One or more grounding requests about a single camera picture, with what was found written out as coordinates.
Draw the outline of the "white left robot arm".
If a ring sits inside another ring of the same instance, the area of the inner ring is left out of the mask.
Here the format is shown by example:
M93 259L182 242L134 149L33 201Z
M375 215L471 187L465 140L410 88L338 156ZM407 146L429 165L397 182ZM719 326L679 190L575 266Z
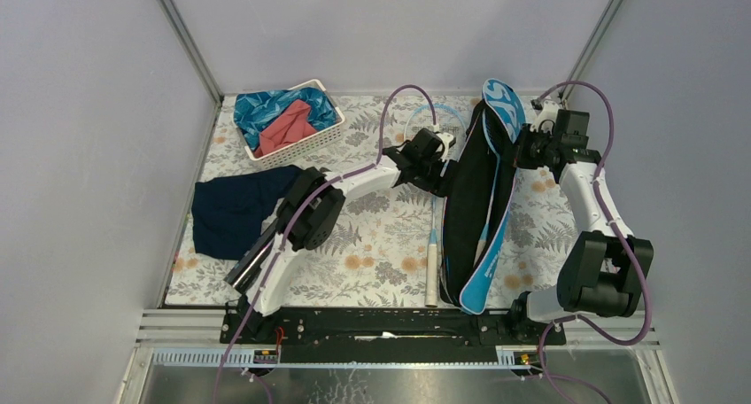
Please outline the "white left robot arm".
M255 343L272 337L272 315L284 305L302 253L330 238L348 201L405 183L443 197L455 167L449 158L455 143L450 133L422 128L403 144L383 148L374 162L349 172L304 170L271 224L225 277L249 303L240 326L243 334Z

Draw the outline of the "blue racket cover bag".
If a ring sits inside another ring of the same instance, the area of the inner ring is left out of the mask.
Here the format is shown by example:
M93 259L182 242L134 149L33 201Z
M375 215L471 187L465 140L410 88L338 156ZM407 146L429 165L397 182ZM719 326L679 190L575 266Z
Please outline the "blue racket cover bag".
M466 143L453 163L455 183L444 203L439 269L441 298L471 315L480 315L487 306L515 189L515 141L526 121L522 100L503 81L486 80L481 95ZM474 268L492 187L489 150L500 155L499 175L483 258Z

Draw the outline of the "black shuttlecock tube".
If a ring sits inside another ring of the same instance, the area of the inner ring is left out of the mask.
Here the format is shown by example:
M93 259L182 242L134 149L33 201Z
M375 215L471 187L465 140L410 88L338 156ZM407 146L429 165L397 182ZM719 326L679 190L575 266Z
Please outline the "black shuttlecock tube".
M262 264L271 253L277 234L277 224L278 220L274 219L253 247L225 275L224 282L238 293L246 293L258 277Z

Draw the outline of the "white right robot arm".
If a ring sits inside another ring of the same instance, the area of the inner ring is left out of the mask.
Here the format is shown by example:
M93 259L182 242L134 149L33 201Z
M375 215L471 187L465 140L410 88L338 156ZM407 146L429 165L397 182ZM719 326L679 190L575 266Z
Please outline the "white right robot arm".
M600 153L588 146L588 123L588 113L552 105L523 127L516 142L516 166L553 174L578 230L556 284L522 295L523 310L507 321L509 335L522 344L542 333L543 322L570 314L632 316L642 296L636 270L646 274L654 257L651 242L634 237L615 208Z

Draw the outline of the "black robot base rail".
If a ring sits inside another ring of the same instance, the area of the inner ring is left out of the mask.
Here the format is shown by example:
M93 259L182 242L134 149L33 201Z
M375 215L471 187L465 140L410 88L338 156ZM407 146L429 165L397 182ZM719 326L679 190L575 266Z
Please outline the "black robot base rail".
M563 346L562 329L523 317L521 311L458 309L282 307L272 315L241 300L227 304L219 341L270 345L283 363L428 363L499 361L510 347L534 354L540 343Z

